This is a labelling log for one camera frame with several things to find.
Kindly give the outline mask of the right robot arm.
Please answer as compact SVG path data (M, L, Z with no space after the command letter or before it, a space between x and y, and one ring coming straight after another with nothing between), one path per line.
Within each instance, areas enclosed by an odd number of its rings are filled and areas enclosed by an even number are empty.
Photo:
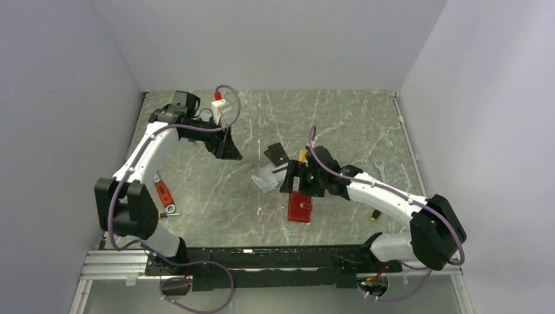
M304 163L289 161L280 192L292 192L295 178L300 180L298 191L305 196L329 193L369 205L407 226L407 232L397 234L376 232L360 246L359 261L368 271L399 267L403 260L417 260L440 271L455 263L452 259L467 239L445 197L426 198L394 188L359 167L341 166L322 146L309 150Z

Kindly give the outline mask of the orange card stack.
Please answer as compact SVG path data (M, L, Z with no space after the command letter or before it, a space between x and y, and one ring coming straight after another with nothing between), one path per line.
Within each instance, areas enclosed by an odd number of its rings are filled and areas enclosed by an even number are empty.
M299 151L298 161L299 161L300 163L305 164L305 163L307 162L307 158L306 158L307 152L308 152L308 151L307 151L305 148L302 148L302 149Z

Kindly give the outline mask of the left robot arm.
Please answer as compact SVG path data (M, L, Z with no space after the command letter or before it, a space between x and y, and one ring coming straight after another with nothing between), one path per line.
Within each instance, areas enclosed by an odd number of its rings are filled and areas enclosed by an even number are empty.
M166 156L184 139L203 143L219 160L242 160L232 139L232 125L223 124L217 112L228 105L216 87L209 120L200 118L201 99L190 92L178 91L177 102L168 103L150 115L138 146L124 165L111 177L100 178L94 186L99 225L108 233L117 251L140 244L162 259L162 266L173 275L188 266L185 240L159 222L159 211L148 191ZM118 246L115 237L130 237L128 245Z

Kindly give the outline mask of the red leather wallet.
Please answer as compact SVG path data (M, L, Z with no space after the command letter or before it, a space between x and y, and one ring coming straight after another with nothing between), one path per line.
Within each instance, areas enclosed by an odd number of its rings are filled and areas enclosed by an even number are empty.
M301 192L289 194L287 220L293 222L309 223L312 212L312 198Z

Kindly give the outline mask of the white magnetic stripe card stack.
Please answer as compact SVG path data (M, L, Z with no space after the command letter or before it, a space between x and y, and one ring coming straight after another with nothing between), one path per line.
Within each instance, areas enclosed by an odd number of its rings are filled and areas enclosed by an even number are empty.
M251 180L263 193L269 193L277 189L285 180L286 167L264 167L251 176Z

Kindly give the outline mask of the black card holder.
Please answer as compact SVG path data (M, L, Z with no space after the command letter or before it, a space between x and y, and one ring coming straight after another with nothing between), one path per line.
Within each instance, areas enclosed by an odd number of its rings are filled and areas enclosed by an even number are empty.
M289 157L281 143L269 145L268 149L264 151L264 155L276 167L289 163Z

